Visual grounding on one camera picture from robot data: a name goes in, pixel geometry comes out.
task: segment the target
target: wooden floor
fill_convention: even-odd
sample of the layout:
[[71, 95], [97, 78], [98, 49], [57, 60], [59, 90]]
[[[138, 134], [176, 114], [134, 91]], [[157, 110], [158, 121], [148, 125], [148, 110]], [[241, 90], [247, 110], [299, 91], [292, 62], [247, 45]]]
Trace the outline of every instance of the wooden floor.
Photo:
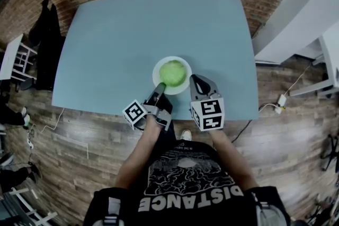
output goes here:
[[[308, 64], [292, 58], [280, 67], [257, 67], [260, 104], [276, 102]], [[321, 81], [323, 71], [322, 66], [309, 68], [295, 88]], [[288, 98], [281, 115], [266, 107], [235, 142], [259, 184], [276, 186], [294, 218], [303, 218], [313, 208], [317, 193], [322, 197], [334, 193], [334, 167], [322, 172], [319, 155], [327, 134], [337, 133], [336, 104], [335, 99], [320, 100], [314, 94]], [[54, 126], [62, 110], [51, 106], [50, 92], [12, 92], [10, 107], [20, 110], [23, 105], [40, 130], [45, 124]], [[226, 122], [225, 131], [233, 138], [245, 124]], [[193, 140], [210, 143], [193, 121], [177, 121], [175, 128], [178, 134], [191, 129]], [[22, 128], [8, 130], [7, 149], [15, 152], [16, 162], [28, 159], [25, 137]], [[54, 221], [59, 225], [82, 224], [93, 193], [114, 184], [139, 137], [140, 133], [133, 133], [119, 116], [65, 110], [55, 131], [45, 129], [32, 138], [32, 160], [43, 180], [38, 185], [30, 180], [23, 184], [35, 190], [38, 200], [30, 193], [25, 197], [44, 214], [56, 211], [59, 215]]]

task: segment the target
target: white wall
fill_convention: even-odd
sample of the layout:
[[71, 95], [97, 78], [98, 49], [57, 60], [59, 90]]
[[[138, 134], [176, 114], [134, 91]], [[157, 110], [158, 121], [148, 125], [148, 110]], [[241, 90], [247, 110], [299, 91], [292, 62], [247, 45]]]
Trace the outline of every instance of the white wall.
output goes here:
[[283, 0], [253, 39], [255, 59], [282, 63], [339, 20], [339, 0]]

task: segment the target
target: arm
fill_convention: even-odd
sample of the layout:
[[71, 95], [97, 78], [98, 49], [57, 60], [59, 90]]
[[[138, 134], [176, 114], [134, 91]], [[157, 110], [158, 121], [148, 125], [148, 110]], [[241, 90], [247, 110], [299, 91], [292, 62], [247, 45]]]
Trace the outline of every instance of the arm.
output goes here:
[[252, 170], [222, 130], [209, 131], [222, 165], [242, 191], [258, 187]]
[[138, 179], [148, 162], [161, 129], [161, 126], [156, 123], [154, 116], [148, 115], [145, 130], [131, 155], [122, 164], [115, 179], [115, 187], [129, 189]]

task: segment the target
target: shoe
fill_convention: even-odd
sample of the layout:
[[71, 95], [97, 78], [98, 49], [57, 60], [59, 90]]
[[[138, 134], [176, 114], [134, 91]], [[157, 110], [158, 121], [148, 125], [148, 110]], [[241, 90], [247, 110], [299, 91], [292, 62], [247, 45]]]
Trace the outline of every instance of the shoe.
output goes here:
[[185, 129], [184, 131], [182, 131], [180, 139], [192, 141], [192, 133], [191, 133], [191, 131], [188, 130], [188, 129]]
[[23, 108], [22, 108], [22, 110], [21, 110], [21, 115], [22, 115], [23, 118], [26, 117], [26, 115], [27, 115], [27, 109], [26, 109], [26, 107], [23, 107]]
[[31, 165], [32, 172], [36, 173], [39, 178], [42, 178], [42, 174], [41, 174], [40, 170], [37, 168], [37, 166], [35, 164], [33, 164], [32, 162], [30, 162], [29, 165]]
[[28, 174], [28, 177], [31, 178], [33, 180], [33, 182], [35, 182], [37, 184], [38, 179], [42, 178], [42, 174], [41, 174], [40, 170], [38, 170], [36, 165], [34, 165], [31, 162], [29, 163], [29, 165], [31, 165], [32, 172], [30, 174]]
[[28, 125], [30, 124], [30, 120], [31, 120], [30, 116], [27, 114], [27, 115], [23, 118], [23, 120], [25, 121], [25, 124], [24, 124], [23, 126], [28, 127]]

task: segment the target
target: black t-shirt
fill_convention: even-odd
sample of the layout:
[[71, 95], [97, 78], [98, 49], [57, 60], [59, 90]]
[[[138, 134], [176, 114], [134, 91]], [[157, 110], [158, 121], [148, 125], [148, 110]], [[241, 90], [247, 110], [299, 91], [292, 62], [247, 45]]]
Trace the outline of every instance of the black t-shirt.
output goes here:
[[103, 225], [109, 215], [125, 225], [289, 225], [275, 187], [243, 193], [220, 165], [209, 145], [178, 141], [134, 189], [95, 192], [84, 225]]

